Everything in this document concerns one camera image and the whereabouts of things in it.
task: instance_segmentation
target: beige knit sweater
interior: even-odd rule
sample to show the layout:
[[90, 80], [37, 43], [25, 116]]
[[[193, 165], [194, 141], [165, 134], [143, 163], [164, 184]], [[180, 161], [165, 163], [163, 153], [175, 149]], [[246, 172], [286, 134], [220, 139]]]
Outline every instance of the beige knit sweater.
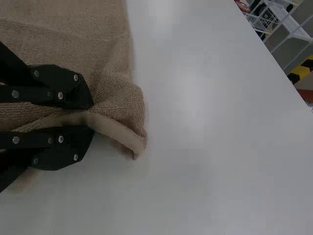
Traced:
[[81, 73], [94, 101], [83, 112], [2, 103], [0, 130], [86, 124], [132, 150], [134, 159], [144, 150], [144, 103], [131, 81], [124, 0], [0, 0], [0, 41], [27, 65]]

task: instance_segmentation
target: yellow and black hazard tape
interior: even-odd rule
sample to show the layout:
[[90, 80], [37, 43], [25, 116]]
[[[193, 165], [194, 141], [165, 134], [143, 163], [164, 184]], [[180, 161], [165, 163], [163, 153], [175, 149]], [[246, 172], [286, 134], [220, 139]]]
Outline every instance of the yellow and black hazard tape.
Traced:
[[309, 56], [306, 61], [304, 61], [301, 65], [294, 68], [287, 77], [289, 80], [295, 84], [296, 82], [302, 80], [306, 76], [313, 71], [313, 55]]

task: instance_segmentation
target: white tabletop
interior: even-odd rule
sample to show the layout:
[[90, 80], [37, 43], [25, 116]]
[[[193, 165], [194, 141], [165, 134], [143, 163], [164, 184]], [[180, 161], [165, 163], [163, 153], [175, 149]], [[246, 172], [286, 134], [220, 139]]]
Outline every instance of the white tabletop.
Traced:
[[233, 0], [127, 0], [149, 140], [0, 194], [6, 235], [313, 234], [313, 115]]

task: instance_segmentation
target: metal shelving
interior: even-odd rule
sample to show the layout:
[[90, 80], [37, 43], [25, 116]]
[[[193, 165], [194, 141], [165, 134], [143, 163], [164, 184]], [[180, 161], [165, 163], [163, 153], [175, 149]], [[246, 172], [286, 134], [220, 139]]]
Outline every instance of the metal shelving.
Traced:
[[[288, 31], [288, 36], [277, 44], [270, 51], [271, 53], [274, 53], [289, 38], [297, 38], [308, 42], [306, 46], [304, 46], [300, 52], [282, 68], [283, 70], [285, 70], [309, 45], [313, 43], [313, 38], [303, 28], [303, 26], [313, 18], [313, 15], [309, 16], [301, 24], [292, 17], [292, 13], [303, 1], [304, 0], [260, 0], [251, 12], [244, 13], [254, 30], [262, 33], [260, 36], [261, 38], [266, 34], [266, 37], [263, 39], [264, 43], [281, 25], [283, 25]], [[290, 4], [293, 5], [293, 8], [288, 12], [286, 8]], [[258, 16], [256, 16], [255, 11], [256, 9], [259, 9], [260, 6], [261, 10], [258, 13]]]

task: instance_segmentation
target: folded fabric edge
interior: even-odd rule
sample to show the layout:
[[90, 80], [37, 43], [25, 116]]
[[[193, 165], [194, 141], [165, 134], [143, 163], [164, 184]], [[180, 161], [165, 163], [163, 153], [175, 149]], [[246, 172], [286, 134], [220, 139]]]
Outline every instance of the folded fabric edge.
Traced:
[[146, 148], [146, 138], [137, 135], [133, 130], [116, 120], [90, 111], [75, 112], [71, 114], [54, 113], [42, 117], [32, 123], [21, 126], [13, 131], [29, 132], [35, 129], [62, 125], [87, 125], [96, 132], [108, 136], [128, 149], [132, 150], [132, 159], [135, 160]]

